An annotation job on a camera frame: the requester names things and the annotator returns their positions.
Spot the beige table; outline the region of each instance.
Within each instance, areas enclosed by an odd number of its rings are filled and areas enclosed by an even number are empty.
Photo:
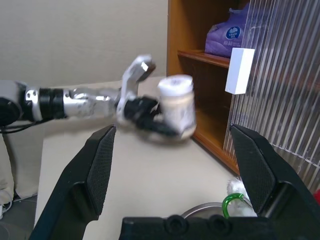
[[[154,95],[158,79],[154,81],[143,85],[140,93]],[[64,167],[94,131],[109,123],[105,119],[47,123],[36,221]],[[150,143],[135,132],[118,129],[103,212],[98,221],[87,226],[83,239],[117,240],[123,217],[168,217],[199,204],[221,202],[232,176],[192,140]]]

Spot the robotic arm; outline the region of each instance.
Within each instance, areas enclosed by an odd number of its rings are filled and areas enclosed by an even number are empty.
[[[156,68],[150,55],[138,56],[122,77],[122,88],[41,88],[23,82],[0,82],[1,133],[15,133],[54,119],[112,118],[122,125],[135,124],[166,136],[176,132],[163,122],[154,121],[161,113],[158,101],[138,97],[138,85]],[[31,123],[8,126],[16,121]]]

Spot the purple package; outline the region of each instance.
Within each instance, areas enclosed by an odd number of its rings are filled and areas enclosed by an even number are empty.
[[[249,4],[243,10],[230,8],[229,19],[213,25],[208,32],[204,52],[230,58],[232,48],[241,48],[248,10]]]

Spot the white cable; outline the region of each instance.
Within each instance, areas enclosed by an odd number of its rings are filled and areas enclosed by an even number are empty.
[[[9,207],[8,208],[3,208],[3,210],[2,210],[2,213],[4,214],[4,213],[8,212],[8,210],[11,208],[13,199],[12,199],[12,197],[10,196],[10,194],[6,190],[3,190],[3,189],[1,189],[1,190],[4,191],[10,198]]]

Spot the wooden shelf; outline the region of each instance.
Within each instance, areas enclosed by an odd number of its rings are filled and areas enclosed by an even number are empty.
[[[193,138],[239,174],[235,160],[223,152],[229,109],[222,106],[196,109],[197,127]]]
[[[203,50],[178,50],[178,56],[194,59],[207,64],[229,68],[230,58],[204,53]]]

